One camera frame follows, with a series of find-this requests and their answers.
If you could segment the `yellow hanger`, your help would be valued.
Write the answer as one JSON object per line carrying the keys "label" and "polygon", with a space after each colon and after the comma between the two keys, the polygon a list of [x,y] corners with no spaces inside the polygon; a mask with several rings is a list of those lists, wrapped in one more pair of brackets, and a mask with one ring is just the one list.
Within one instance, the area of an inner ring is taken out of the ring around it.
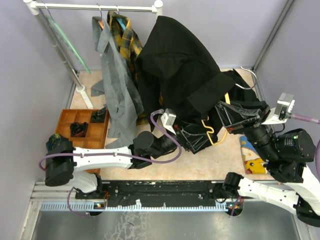
{"label": "yellow hanger", "polygon": [[253,90],[253,88],[256,87],[257,76],[255,75],[255,73],[250,69],[245,69],[243,67],[241,69],[250,73],[250,75],[252,76],[253,86],[249,86],[249,88],[240,86],[239,84],[235,83],[230,77],[224,75],[223,71],[221,71],[208,82],[210,86],[206,86],[204,88],[205,93],[203,94],[203,96],[208,97],[208,99],[203,100],[202,102],[206,104],[204,113],[207,119],[202,119],[201,123],[203,127],[206,128],[206,134],[212,146],[222,143],[228,134],[228,131],[225,130],[222,139],[218,140],[218,133],[223,127],[223,124],[218,116],[217,110],[215,109],[215,105],[220,100],[223,100],[225,101],[225,103],[230,104],[231,100],[228,92],[234,86],[237,86],[243,90]]}

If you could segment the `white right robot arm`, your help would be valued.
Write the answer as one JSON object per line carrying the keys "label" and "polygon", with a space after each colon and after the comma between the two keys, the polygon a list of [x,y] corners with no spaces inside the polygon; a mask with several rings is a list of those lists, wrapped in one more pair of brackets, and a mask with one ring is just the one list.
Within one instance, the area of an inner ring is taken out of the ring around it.
{"label": "white right robot arm", "polygon": [[226,103],[215,109],[230,134],[244,135],[265,163],[269,174],[290,189],[279,189],[229,172],[223,182],[229,198],[249,197],[283,208],[314,227],[320,226],[320,182],[307,166],[316,156],[311,136],[302,128],[276,136],[269,125],[282,124],[293,103],[270,108],[265,101]]}

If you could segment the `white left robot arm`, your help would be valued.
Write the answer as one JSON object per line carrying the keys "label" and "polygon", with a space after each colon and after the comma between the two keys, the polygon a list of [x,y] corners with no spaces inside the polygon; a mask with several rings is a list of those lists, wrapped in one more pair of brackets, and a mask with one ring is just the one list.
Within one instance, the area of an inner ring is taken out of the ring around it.
{"label": "white left robot arm", "polygon": [[169,164],[176,161],[183,151],[193,154],[209,147],[217,137],[202,124],[179,122],[171,127],[160,127],[163,135],[156,137],[143,131],[129,146],[113,149],[74,147],[67,138],[53,146],[39,163],[45,172],[47,187],[64,185],[97,199],[103,195],[104,186],[92,169],[119,168],[143,169],[151,164]]}

